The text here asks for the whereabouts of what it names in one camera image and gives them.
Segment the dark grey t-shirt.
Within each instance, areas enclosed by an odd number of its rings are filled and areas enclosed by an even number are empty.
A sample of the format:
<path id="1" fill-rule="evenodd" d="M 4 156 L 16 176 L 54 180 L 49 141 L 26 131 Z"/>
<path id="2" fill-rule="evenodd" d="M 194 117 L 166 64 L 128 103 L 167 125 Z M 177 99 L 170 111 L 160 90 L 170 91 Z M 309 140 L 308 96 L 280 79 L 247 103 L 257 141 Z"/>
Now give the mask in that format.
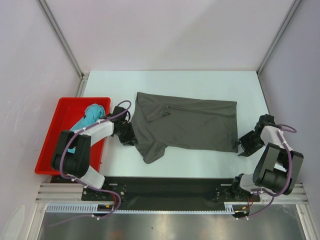
<path id="1" fill-rule="evenodd" d="M 167 147 L 238 152 L 235 101 L 138 92 L 131 124 L 146 164 L 162 158 Z"/>

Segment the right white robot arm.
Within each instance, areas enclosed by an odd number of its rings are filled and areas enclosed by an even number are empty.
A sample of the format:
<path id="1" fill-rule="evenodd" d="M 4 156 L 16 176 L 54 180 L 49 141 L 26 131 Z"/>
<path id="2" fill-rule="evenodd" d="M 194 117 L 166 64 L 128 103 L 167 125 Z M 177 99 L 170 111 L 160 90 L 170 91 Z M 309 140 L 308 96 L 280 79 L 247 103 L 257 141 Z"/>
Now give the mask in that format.
<path id="1" fill-rule="evenodd" d="M 250 157 L 262 148 L 264 151 L 252 174 L 242 173 L 233 179 L 230 194 L 235 200 L 264 193 L 274 198 L 291 194 L 304 156 L 290 147 L 284 132 L 297 131 L 275 123 L 274 116 L 265 114 L 259 117 L 254 130 L 238 139 L 241 157 Z"/>

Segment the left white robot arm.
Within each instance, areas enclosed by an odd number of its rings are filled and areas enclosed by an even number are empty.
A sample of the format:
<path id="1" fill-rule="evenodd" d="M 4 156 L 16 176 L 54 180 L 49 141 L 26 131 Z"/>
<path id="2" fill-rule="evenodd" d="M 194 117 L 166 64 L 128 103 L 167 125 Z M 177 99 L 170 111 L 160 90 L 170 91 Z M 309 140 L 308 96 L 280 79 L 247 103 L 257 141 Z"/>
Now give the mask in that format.
<path id="1" fill-rule="evenodd" d="M 112 113 L 99 117 L 89 126 L 76 131 L 63 130 L 51 159 L 51 167 L 61 176 L 93 188 L 93 194 L 98 199 L 107 199 L 111 188 L 106 184 L 106 177 L 91 166 L 91 148 L 101 140 L 114 136 L 122 145 L 134 146 L 137 140 L 130 119 L 128 109 L 116 106 Z"/>

